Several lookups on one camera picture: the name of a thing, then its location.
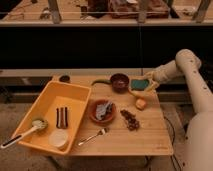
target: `food item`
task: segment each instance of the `food item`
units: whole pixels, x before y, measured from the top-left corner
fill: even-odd
[[[68,109],[60,107],[56,109],[56,127],[66,129],[68,127]]]
[[[127,110],[121,110],[121,115],[125,118],[126,120],[126,124],[127,124],[127,128],[130,131],[133,130],[138,130],[138,128],[140,127],[140,123],[139,121],[135,118],[135,115],[133,115],[132,113],[130,113]]]
[[[146,107],[146,101],[139,98],[139,99],[136,100],[135,106],[138,109],[143,110]]]
[[[110,114],[112,112],[112,105],[113,103],[108,101],[103,104],[99,104],[96,107],[96,118],[101,121],[104,120],[107,116],[107,114]]]

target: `metal fork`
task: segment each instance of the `metal fork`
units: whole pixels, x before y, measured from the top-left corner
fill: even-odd
[[[78,143],[78,145],[81,146],[81,145],[83,145],[84,143],[86,143],[87,141],[89,141],[89,140],[91,140],[91,139],[93,139],[93,138],[95,138],[95,137],[97,137],[97,136],[99,136],[99,135],[104,135],[104,134],[106,134],[108,131],[109,131],[109,128],[107,128],[107,127],[102,128],[100,131],[98,131],[97,134],[92,135],[92,136],[90,136],[90,137],[88,137],[88,138],[86,138],[86,139],[81,140],[81,141]]]

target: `small bowl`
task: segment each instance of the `small bowl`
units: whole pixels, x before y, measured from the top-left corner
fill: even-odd
[[[107,113],[106,116],[105,116],[105,118],[103,120],[98,120],[96,118],[96,108],[97,108],[97,106],[100,105],[100,104],[105,104],[108,101],[109,100],[101,99],[101,100],[96,100],[95,102],[93,102],[91,104],[91,106],[90,106],[91,107],[91,112],[89,113],[89,117],[90,117],[90,119],[93,122],[95,122],[97,124],[100,124],[100,125],[102,125],[102,124],[108,124],[108,123],[110,123],[115,118],[116,106],[115,106],[114,103],[112,104],[112,111],[110,113]]]
[[[117,93],[124,93],[128,90],[129,77],[122,73],[114,74],[110,77],[112,88]]]

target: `green sponge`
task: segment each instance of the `green sponge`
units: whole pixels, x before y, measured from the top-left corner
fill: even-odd
[[[131,90],[138,90],[138,91],[143,91],[146,87],[149,85],[149,80],[137,80],[137,79],[132,79],[131,80]]]

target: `orange bin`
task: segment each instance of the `orange bin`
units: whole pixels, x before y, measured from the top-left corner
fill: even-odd
[[[91,94],[90,87],[50,81],[43,89],[35,103],[25,115],[13,137],[32,127],[36,118],[47,120],[48,127],[37,131],[19,141],[19,144],[45,152],[66,155],[69,153]],[[59,150],[49,144],[49,136],[56,128],[56,109],[68,108],[68,145]]]

